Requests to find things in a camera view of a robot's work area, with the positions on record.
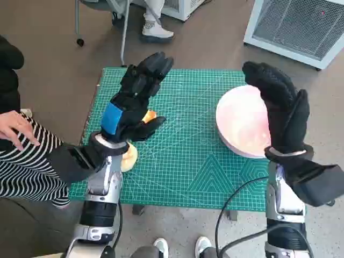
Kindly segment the bare left robot hand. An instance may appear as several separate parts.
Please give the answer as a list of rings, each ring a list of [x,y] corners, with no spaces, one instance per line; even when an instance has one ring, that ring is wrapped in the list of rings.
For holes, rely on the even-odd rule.
[[[111,142],[144,141],[166,121],[157,116],[148,122],[149,99],[160,90],[160,84],[174,64],[172,57],[156,52],[138,65],[128,66],[119,91],[107,104],[101,120],[101,134]]]

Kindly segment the gloved right robot hand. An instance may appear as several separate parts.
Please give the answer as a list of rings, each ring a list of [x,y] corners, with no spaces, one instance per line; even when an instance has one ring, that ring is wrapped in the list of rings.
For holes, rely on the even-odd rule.
[[[247,61],[242,71],[266,105],[271,147],[283,154],[304,151],[310,114],[307,91],[297,90],[288,75],[267,63]]]

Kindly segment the person's hand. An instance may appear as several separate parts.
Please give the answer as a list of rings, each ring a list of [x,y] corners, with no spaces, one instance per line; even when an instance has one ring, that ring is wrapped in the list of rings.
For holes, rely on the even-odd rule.
[[[33,134],[31,124],[24,119],[18,112],[10,111],[1,114],[1,139],[8,140],[20,151],[23,150],[23,145],[17,137],[17,133],[23,134],[29,141],[39,146],[39,141]]]

